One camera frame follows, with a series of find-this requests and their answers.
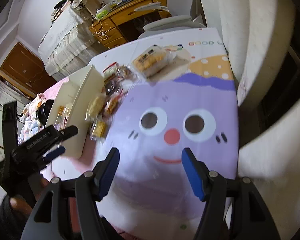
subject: polka dot pattern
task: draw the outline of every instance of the polka dot pattern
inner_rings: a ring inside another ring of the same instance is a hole
[[[192,73],[204,78],[217,77],[225,81],[233,80],[227,55],[204,57],[189,66]]]
[[[229,75],[227,73],[222,73],[221,77],[223,79],[228,79],[229,78]]]

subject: sleeve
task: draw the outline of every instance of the sleeve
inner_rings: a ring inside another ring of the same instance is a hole
[[[6,195],[0,206],[0,240],[20,240],[26,221],[23,214],[12,210]]]

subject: bread package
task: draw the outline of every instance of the bread package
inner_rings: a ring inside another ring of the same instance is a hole
[[[135,58],[132,65],[145,78],[151,77],[169,64],[172,55],[158,45],[153,45]]]

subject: snack package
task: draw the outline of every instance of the snack package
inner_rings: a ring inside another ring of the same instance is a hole
[[[54,124],[54,128],[56,128],[58,131],[62,130],[63,129],[63,125],[62,124],[62,113],[63,113],[63,110],[65,109],[64,106],[60,106],[59,108],[59,112],[58,112],[58,116],[57,116],[57,120]]]
[[[111,97],[110,100],[106,103],[105,106],[105,115],[109,116],[113,113],[114,109],[118,105],[118,98],[117,97]]]
[[[93,100],[90,101],[86,113],[86,121],[93,121],[98,117],[105,104],[105,95],[98,94]]]
[[[172,59],[173,55],[170,51],[166,51],[158,45],[153,45],[135,58],[132,66],[146,79],[162,70]]]
[[[117,87],[117,82],[115,80],[110,80],[109,82],[105,83],[105,91],[107,95],[113,94]]]
[[[72,105],[73,105],[72,103],[66,104],[66,106],[65,106],[65,108],[63,109],[63,112],[62,112],[62,124],[58,125],[57,130],[58,129],[62,130],[66,127],[66,123],[68,121],[68,117],[69,117]]]
[[[124,65],[117,67],[116,75],[118,76],[119,80],[133,79],[132,72]]]
[[[90,129],[90,138],[96,140],[105,135],[107,124],[101,119],[94,120],[92,127]]]
[[[118,63],[114,62],[103,71],[103,75],[105,76],[105,82],[108,81],[111,77],[115,76],[117,67]]]

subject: wooden door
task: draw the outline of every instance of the wooden door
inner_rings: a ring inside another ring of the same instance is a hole
[[[19,42],[0,69],[34,93],[43,93],[56,83],[45,71],[43,62]]]

